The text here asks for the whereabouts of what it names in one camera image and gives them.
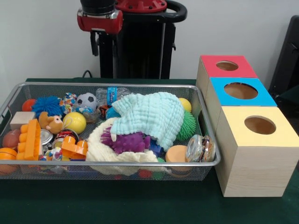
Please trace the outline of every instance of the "stacked wooden boxes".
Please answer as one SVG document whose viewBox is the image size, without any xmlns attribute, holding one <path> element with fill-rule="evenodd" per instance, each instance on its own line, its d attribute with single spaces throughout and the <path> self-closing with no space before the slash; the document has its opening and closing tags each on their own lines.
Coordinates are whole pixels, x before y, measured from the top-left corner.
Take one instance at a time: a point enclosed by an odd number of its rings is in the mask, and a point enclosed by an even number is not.
<svg viewBox="0 0 299 224">
<path fill-rule="evenodd" d="M 224 196 L 282 196 L 299 159 L 299 137 L 243 56 L 201 56 L 201 90 L 222 155 Z"/>
</svg>

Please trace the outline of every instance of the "green table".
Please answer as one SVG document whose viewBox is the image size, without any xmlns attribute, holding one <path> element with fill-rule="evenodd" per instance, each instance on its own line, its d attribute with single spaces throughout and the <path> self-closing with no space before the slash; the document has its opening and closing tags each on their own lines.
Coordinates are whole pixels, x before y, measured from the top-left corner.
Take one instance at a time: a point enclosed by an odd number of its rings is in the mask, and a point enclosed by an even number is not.
<svg viewBox="0 0 299 224">
<path fill-rule="evenodd" d="M 27 81 L 144 83 L 144 80 Z M 195 84 L 195 80 L 146 80 Z M 0 181 L 0 223 L 299 223 L 299 172 L 282 198 L 224 198 L 215 170 L 202 182 Z"/>
</svg>

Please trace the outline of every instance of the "orange toy block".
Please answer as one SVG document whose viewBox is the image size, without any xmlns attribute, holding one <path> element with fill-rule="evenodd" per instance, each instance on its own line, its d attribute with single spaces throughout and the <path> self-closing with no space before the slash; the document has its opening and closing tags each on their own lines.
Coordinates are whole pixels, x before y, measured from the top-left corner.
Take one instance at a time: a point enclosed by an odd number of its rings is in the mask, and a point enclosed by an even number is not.
<svg viewBox="0 0 299 224">
<path fill-rule="evenodd" d="M 76 140 L 67 136 L 61 145 L 62 155 L 74 160 L 85 160 L 86 153 L 88 151 L 88 145 L 86 141 L 79 141 L 77 144 Z"/>
<path fill-rule="evenodd" d="M 19 140 L 16 159 L 37 161 L 41 144 L 41 127 L 37 119 L 30 120 L 28 124 L 21 126 Z"/>
</svg>

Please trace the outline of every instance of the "wire mesh basket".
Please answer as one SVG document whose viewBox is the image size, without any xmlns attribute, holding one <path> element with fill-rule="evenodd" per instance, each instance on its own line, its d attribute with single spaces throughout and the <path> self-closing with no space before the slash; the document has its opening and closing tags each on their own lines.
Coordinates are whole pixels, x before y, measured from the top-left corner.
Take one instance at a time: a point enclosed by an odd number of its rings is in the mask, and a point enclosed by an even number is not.
<svg viewBox="0 0 299 224">
<path fill-rule="evenodd" d="M 98 88 L 125 87 L 142 95 L 169 92 L 178 98 L 186 98 L 192 104 L 196 119 L 196 134 L 209 135 L 216 143 L 213 162 L 158 163 L 158 162 L 87 162 L 87 161 L 5 161 L 0 160 L 0 179 L 46 179 L 46 180 L 194 180 L 202 181 L 212 166 L 221 160 L 217 142 L 212 131 L 201 92 L 192 85 L 136 85 L 136 84 L 81 84 L 81 83 L 22 83 L 12 90 L 0 108 L 0 144 L 10 131 L 9 123 L 22 104 L 31 98 L 59 96 L 66 92 L 78 95 L 95 93 Z M 87 139 L 96 124 L 88 124 L 80 137 Z M 174 145 L 187 145 L 186 141 L 175 141 Z M 14 172 L 6 174 L 7 168 Z"/>
</svg>

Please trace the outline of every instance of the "circular hole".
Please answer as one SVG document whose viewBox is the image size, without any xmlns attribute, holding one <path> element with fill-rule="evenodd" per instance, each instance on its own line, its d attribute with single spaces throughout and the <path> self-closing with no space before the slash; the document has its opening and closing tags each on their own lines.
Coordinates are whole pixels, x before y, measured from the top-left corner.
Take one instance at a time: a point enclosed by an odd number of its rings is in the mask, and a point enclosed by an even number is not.
<svg viewBox="0 0 299 224">
<path fill-rule="evenodd" d="M 276 130 L 275 124 L 264 117 L 248 117 L 244 123 L 249 130 L 258 134 L 272 134 Z"/>
<path fill-rule="evenodd" d="M 237 70 L 239 68 L 239 66 L 236 63 L 230 62 L 230 61 L 218 62 L 216 64 L 216 66 L 218 68 L 220 68 L 221 70 L 224 70 L 224 71 L 234 71 L 234 70 Z"/>
<path fill-rule="evenodd" d="M 257 96 L 257 90 L 245 83 L 230 83 L 224 86 L 224 91 L 237 99 L 253 99 Z"/>
</svg>

